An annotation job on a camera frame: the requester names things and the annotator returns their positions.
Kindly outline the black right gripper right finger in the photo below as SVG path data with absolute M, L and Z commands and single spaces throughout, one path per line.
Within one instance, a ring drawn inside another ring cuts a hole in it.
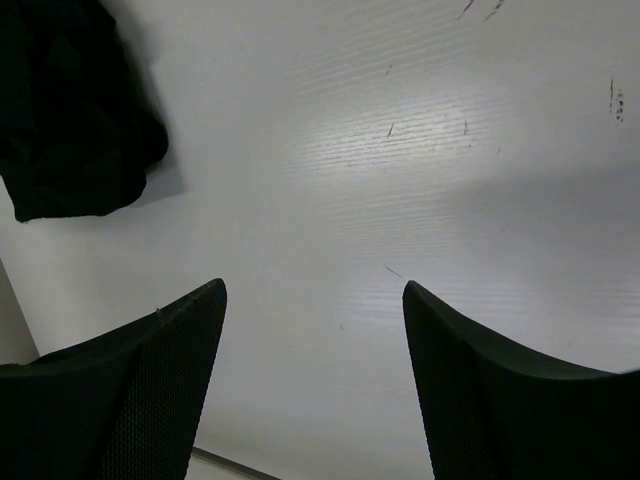
M 412 369 L 438 479 L 635 479 L 639 374 L 573 364 L 403 292 Z

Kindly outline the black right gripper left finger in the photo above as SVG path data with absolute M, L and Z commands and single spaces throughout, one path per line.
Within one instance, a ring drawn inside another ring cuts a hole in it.
M 182 479 L 227 306 L 212 280 L 91 340 L 1 368 L 5 479 Z

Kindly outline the black pleated skirt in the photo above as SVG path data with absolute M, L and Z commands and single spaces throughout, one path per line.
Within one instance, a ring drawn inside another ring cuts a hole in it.
M 101 2 L 2 2 L 1 177 L 17 221 L 124 208 L 168 150 Z

